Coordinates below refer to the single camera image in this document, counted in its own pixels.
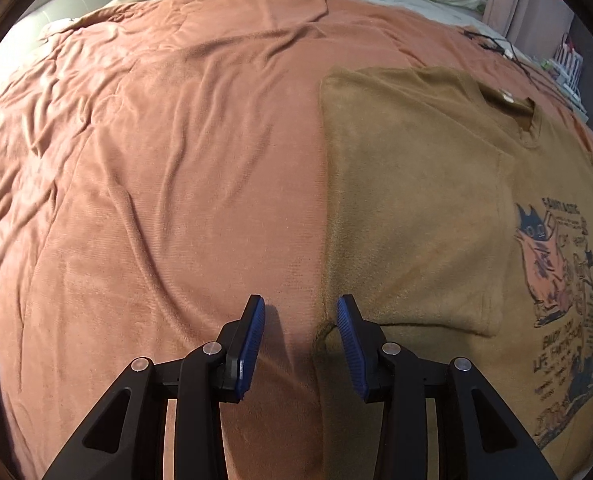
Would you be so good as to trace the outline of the right pink curtain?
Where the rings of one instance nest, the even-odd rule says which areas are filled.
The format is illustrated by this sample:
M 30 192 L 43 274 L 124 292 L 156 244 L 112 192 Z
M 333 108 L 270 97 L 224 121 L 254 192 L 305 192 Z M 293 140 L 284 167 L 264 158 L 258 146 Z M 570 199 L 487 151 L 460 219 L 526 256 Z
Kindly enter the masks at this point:
M 573 19 L 563 0 L 487 0 L 483 14 L 484 24 L 538 60 L 554 56 Z

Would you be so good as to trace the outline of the orange brown bed blanket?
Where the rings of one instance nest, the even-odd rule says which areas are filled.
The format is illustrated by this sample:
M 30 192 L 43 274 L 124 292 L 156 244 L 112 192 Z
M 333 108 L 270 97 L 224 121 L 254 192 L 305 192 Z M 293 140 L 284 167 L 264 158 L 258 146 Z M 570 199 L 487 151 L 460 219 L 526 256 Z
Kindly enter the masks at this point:
M 362 0 L 152 0 L 51 35 L 0 87 L 0 388 L 37 479 L 125 365 L 185 356 L 259 294 L 237 479 L 334 479 L 317 379 L 334 70 L 459 70 L 528 96 L 593 154 L 541 70 Z

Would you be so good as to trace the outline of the olive brown printed t-shirt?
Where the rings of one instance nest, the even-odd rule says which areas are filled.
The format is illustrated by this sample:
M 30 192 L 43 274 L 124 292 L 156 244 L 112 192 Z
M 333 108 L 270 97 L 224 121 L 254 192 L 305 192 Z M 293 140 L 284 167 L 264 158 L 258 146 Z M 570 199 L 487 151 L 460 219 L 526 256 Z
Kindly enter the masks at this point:
M 593 462 L 593 154 L 536 100 L 444 67 L 334 70 L 324 322 L 325 467 L 369 478 L 379 408 L 336 330 L 352 295 L 390 340 L 470 359 L 559 478 Z

